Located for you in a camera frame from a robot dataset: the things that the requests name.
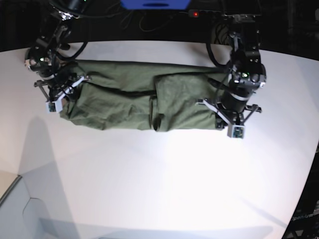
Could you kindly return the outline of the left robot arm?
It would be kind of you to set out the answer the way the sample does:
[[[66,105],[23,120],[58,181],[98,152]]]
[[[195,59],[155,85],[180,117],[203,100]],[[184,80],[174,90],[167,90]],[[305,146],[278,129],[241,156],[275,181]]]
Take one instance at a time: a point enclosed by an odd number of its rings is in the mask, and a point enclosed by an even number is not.
[[[200,99],[198,105],[206,106],[215,113],[215,127],[228,128],[230,138],[243,139],[245,122],[255,112],[262,109],[256,105],[248,105],[254,93],[263,88],[267,81],[265,66],[261,62],[259,51],[259,30],[253,14],[224,15],[223,20],[228,27],[228,39],[231,46],[230,60],[227,64],[219,64],[213,55],[211,46],[206,44],[209,58],[226,75],[221,82],[212,78],[208,81],[216,88],[213,99]]]

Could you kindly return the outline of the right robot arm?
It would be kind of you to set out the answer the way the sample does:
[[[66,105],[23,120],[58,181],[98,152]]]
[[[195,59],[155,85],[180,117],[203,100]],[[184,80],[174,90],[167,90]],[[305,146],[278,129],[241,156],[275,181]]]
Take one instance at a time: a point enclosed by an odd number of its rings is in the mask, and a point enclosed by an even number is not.
[[[72,70],[78,66],[76,58],[87,46],[82,46],[72,55],[64,56],[60,50],[69,50],[66,38],[72,31],[72,21],[83,17],[87,8],[86,0],[51,0],[52,10],[45,21],[40,35],[25,54],[24,64],[40,79],[34,87],[41,90],[49,113],[63,110],[63,101],[74,101],[76,87],[86,80]]]

